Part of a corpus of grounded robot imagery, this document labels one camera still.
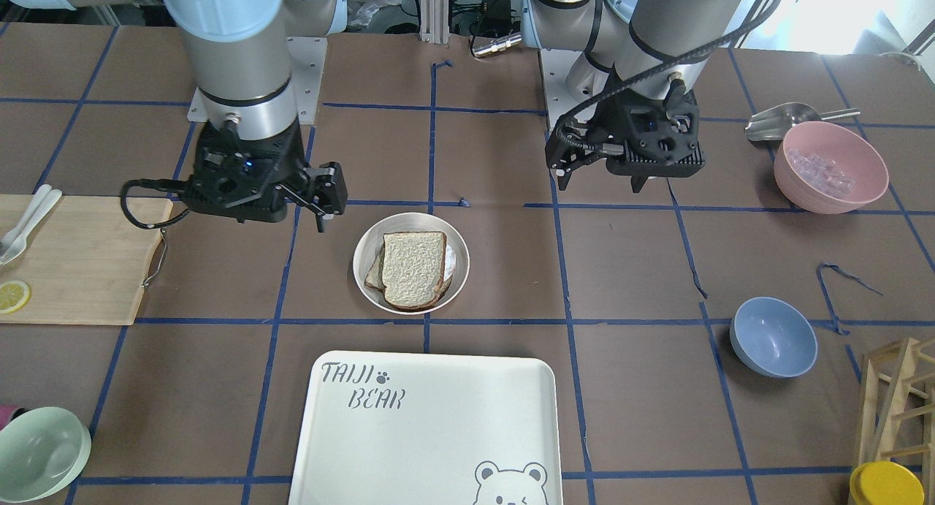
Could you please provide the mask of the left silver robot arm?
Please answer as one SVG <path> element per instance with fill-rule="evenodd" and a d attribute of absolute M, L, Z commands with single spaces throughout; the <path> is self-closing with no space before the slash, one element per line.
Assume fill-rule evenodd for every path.
<path fill-rule="evenodd" d="M 523 0 L 529 48 L 576 53 L 550 111 L 546 166 L 564 191 L 604 161 L 633 192 L 652 178 L 691 178 L 706 166 L 694 86 L 741 0 Z"/>

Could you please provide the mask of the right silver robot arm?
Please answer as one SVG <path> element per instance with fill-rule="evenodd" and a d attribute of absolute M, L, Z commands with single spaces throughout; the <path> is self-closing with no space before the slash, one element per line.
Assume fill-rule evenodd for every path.
<path fill-rule="evenodd" d="M 243 223 L 283 221 L 288 203 L 315 216 L 319 232 L 345 213 L 348 189 L 340 163 L 313 167 L 300 137 L 298 71 L 288 42 L 346 29 L 347 0 L 10 0 L 24 8 L 163 6 L 183 33 L 196 88 L 207 113 L 186 180 L 136 179 L 121 186 L 121 212 L 140 229 L 127 203 L 133 188 L 173 193 L 184 213 Z"/>

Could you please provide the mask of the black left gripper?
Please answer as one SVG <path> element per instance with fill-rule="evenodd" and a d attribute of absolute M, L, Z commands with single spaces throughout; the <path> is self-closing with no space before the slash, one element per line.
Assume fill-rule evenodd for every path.
<path fill-rule="evenodd" d="M 551 133 L 546 166 L 557 170 L 565 191 L 574 171 L 605 159 L 614 175 L 631 176 L 631 191 L 641 193 L 652 178 L 690 178 L 706 165 L 699 143 L 699 107 L 692 94 L 655 101 L 640 94 L 617 94 L 598 102 L 585 124 L 574 120 Z"/>

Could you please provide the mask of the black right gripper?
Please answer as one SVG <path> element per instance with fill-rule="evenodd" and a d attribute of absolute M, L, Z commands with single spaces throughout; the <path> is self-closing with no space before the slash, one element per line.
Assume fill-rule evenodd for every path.
<path fill-rule="evenodd" d="M 340 163 L 313 167 L 306 159 L 301 126 L 295 120 L 271 137 L 248 141 L 227 120 L 221 128 L 204 125 L 194 150 L 193 172 L 181 201 L 199 214 L 276 223 L 287 203 L 314 212 L 325 233 L 328 218 L 345 213 L 348 189 Z"/>

